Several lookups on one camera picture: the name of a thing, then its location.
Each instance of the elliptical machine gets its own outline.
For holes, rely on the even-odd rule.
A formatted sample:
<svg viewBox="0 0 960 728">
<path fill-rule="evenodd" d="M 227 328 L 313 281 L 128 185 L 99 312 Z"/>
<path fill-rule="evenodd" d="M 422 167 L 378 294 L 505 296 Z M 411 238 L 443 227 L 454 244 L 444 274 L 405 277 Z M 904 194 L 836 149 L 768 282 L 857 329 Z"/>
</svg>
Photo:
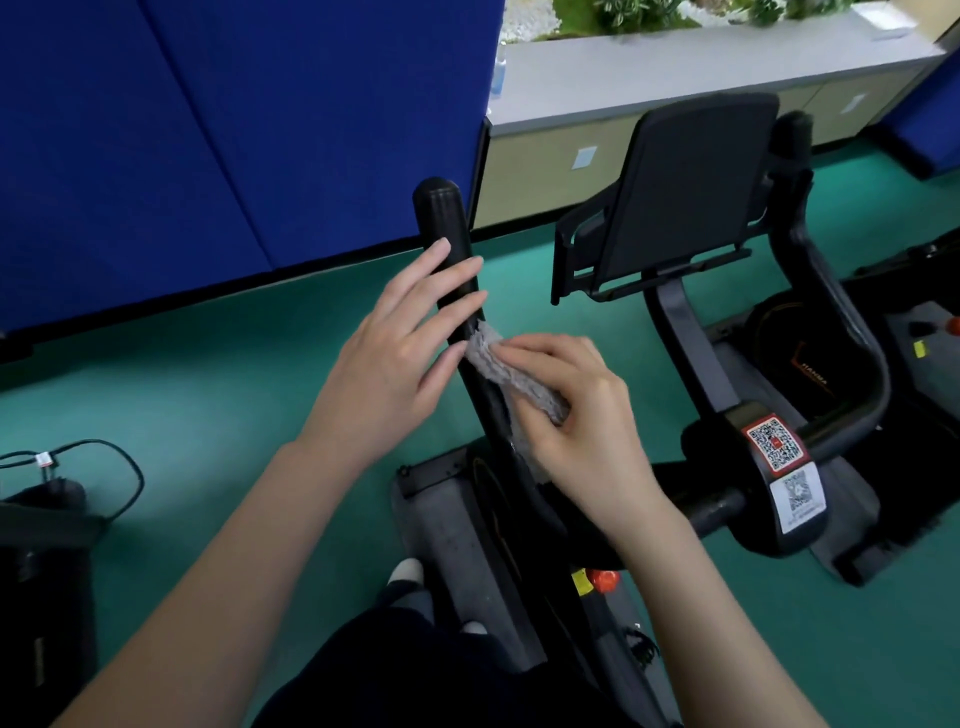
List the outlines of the elliptical machine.
<svg viewBox="0 0 960 728">
<path fill-rule="evenodd" d="M 820 466 L 876 426 L 890 395 L 876 341 L 806 235 L 810 120 L 778 121 L 778 104 L 775 95 L 722 95 L 647 114 L 620 180 L 558 224 L 553 281 L 554 303 L 574 290 L 598 301 L 646 292 L 701 414 L 683 433 L 686 459 L 654 465 L 658 481 L 701 536 L 726 525 L 744 547 L 774 557 L 824 534 L 833 493 Z M 683 195 L 664 199 L 664 175 Z M 691 192 L 684 207 L 697 215 L 675 209 Z M 471 255 L 456 185 L 426 180 L 414 206 L 424 245 L 450 241 L 444 266 Z M 743 242 L 764 232 L 787 276 L 865 363 L 854 399 L 800 427 L 737 395 L 683 289 L 683 276 L 745 257 Z M 731 253 L 691 262 L 730 245 Z M 634 273 L 641 280 L 603 290 Z M 477 288 L 470 281 L 440 303 Z M 483 318 L 474 314 L 450 343 Z M 438 574 L 457 619 L 483 622 L 518 669 L 566 664 L 641 725 L 670 725 L 679 715 L 661 674 L 641 659 L 636 606 L 623 589 L 602 593 L 585 572 L 621 570 L 619 556 L 556 487 L 536 484 L 511 440 L 499 387 L 466 360 L 460 374 L 485 437 L 397 473 L 392 496 L 409 553 Z"/>
</svg>

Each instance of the blue partition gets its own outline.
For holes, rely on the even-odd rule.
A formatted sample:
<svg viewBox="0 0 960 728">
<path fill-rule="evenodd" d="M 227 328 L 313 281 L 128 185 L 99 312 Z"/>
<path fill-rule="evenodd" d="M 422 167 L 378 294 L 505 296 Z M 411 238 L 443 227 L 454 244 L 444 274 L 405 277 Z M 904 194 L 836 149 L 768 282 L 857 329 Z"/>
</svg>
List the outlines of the blue partition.
<svg viewBox="0 0 960 728">
<path fill-rule="evenodd" d="M 468 199 L 504 0 L 142 0 L 276 266 L 416 233 Z"/>
<path fill-rule="evenodd" d="M 880 126 L 899 148 L 909 150 L 925 176 L 960 167 L 960 52 L 911 91 Z"/>
<path fill-rule="evenodd" d="M 0 11 L 0 329 L 269 270 L 143 14 Z"/>
</svg>

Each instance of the black cable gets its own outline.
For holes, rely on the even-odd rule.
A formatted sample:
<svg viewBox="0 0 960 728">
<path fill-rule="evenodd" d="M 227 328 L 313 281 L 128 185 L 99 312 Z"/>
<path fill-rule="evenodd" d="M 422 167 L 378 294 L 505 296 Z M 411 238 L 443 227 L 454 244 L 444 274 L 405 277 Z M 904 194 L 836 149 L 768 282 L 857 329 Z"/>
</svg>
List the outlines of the black cable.
<svg viewBox="0 0 960 728">
<path fill-rule="evenodd" d="M 36 457 L 39 454 L 39 452 L 33 452 L 31 449 L 19 449 L 16 452 L 8 452 L 6 455 L 0 455 L 0 460 L 9 460 L 17 455 L 31 456 L 29 460 L 17 460 L 15 463 L 0 464 L 0 470 L 3 470 L 4 468 L 19 468 L 21 465 L 35 465 Z"/>
<path fill-rule="evenodd" d="M 136 503 L 137 499 L 140 497 L 140 494 L 143 493 L 143 488 L 146 485 L 146 478 L 143 475 L 143 471 L 140 470 L 140 466 L 136 464 L 136 461 L 133 460 L 132 457 L 130 457 L 130 455 L 127 453 L 126 450 L 124 450 L 118 445 L 114 445 L 113 443 L 108 442 L 107 440 L 98 440 L 96 438 L 90 438 L 87 440 L 77 440 L 76 442 L 73 442 L 73 443 L 67 443 L 66 445 L 61 445 L 59 448 L 47 450 L 47 453 L 51 457 L 53 457 L 55 455 L 63 454 L 64 452 L 67 452 L 68 450 L 71 450 L 73 448 L 78 448 L 81 445 L 103 445 L 103 446 L 106 446 L 107 448 L 114 450 L 124 460 L 127 461 L 127 464 L 131 467 L 131 469 L 133 470 L 133 473 L 136 475 L 136 489 L 133 491 L 133 495 L 130 496 L 127 502 L 124 503 L 122 506 L 120 506 L 120 508 L 118 508 L 116 511 L 111 513 L 109 516 L 105 516 L 104 520 L 109 525 L 110 523 L 113 523 L 118 518 L 123 516 L 127 511 L 131 509 L 131 506 L 133 506 L 133 504 Z M 32 450 L 17 450 L 16 452 L 8 452 L 5 455 L 0 455 L 0 469 L 18 468 L 25 465 L 36 465 L 36 457 L 40 454 L 41 453 L 33 452 Z M 18 455 L 32 455 L 33 457 L 31 457 L 29 460 L 18 460 L 15 463 L 2 462 L 3 460 L 9 460 L 12 457 L 17 457 Z M 51 466 L 40 469 L 43 475 L 43 482 L 45 483 L 49 482 L 48 477 L 52 475 L 52 473 L 56 470 L 56 468 L 57 468 L 57 463 L 55 462 Z"/>
</svg>

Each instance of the black handlebar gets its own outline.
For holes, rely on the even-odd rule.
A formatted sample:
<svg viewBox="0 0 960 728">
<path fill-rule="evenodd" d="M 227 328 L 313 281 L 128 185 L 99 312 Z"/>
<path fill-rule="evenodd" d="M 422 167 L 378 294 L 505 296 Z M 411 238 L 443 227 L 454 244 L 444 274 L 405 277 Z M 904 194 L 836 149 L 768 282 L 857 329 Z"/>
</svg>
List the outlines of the black handlebar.
<svg viewBox="0 0 960 728">
<path fill-rule="evenodd" d="M 450 253 L 441 268 L 448 268 L 472 255 L 467 216 L 456 184 L 439 177 L 424 180 L 414 191 L 414 211 L 424 248 L 442 237 L 450 241 Z M 477 280 L 471 279 L 440 299 L 438 306 L 448 305 L 478 290 L 478 287 Z M 469 339 L 476 330 L 477 322 L 483 320 L 481 309 L 453 332 L 449 343 Z M 500 469 L 500 476 L 511 480 L 501 485 L 525 494 L 525 500 L 538 522 L 531 523 L 531 527 L 538 524 L 545 526 L 544 538 L 552 537 L 557 548 L 567 548 L 566 556 L 571 561 L 582 559 L 597 569 L 622 569 L 619 556 L 607 544 L 600 530 L 552 485 L 541 489 L 534 481 L 526 462 L 514 448 L 510 412 L 500 387 L 481 376 L 466 359 L 460 362 L 459 371 L 473 402 L 473 409 L 490 442 L 492 455 L 505 466 Z M 575 552 L 571 550 L 574 541 L 577 543 Z"/>
<path fill-rule="evenodd" d="M 789 159 L 801 171 L 789 178 L 772 175 L 774 185 L 768 203 L 772 217 L 770 248 L 790 284 L 818 314 L 822 326 L 834 328 L 852 342 L 863 359 L 857 396 L 798 429 L 811 459 L 827 462 L 876 429 L 890 402 L 890 372 L 873 333 L 810 240 L 806 200 L 813 186 L 813 172 L 809 169 L 813 121 L 802 113 L 790 116 L 792 123 L 775 126 L 770 150 Z"/>
<path fill-rule="evenodd" d="M 460 196 L 460 188 L 456 184 L 442 177 L 431 177 L 418 184 L 417 189 L 414 190 L 414 214 L 417 216 L 417 227 L 420 229 L 424 248 L 442 237 L 450 243 L 450 253 L 440 264 L 441 270 L 473 255 L 464 202 Z M 437 306 L 443 308 L 478 290 L 480 287 L 477 279 L 470 279 L 441 298 Z M 469 339 L 476 329 L 477 321 L 483 320 L 483 309 L 480 309 L 453 332 L 448 339 L 449 343 L 454 344 Z"/>
</svg>

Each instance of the white shoe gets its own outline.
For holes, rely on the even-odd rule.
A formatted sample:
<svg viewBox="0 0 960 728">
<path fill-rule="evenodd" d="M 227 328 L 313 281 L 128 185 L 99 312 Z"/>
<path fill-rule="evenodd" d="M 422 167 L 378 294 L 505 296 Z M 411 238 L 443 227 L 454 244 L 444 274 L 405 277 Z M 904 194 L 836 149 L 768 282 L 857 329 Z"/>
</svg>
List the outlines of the white shoe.
<svg viewBox="0 0 960 728">
<path fill-rule="evenodd" d="M 486 635 L 487 628 L 478 621 L 469 621 L 460 628 L 465 635 Z"/>
<path fill-rule="evenodd" d="M 396 565 L 394 572 L 387 579 L 388 584 L 395 581 L 415 581 L 423 586 L 423 564 L 419 559 L 404 559 Z"/>
</svg>

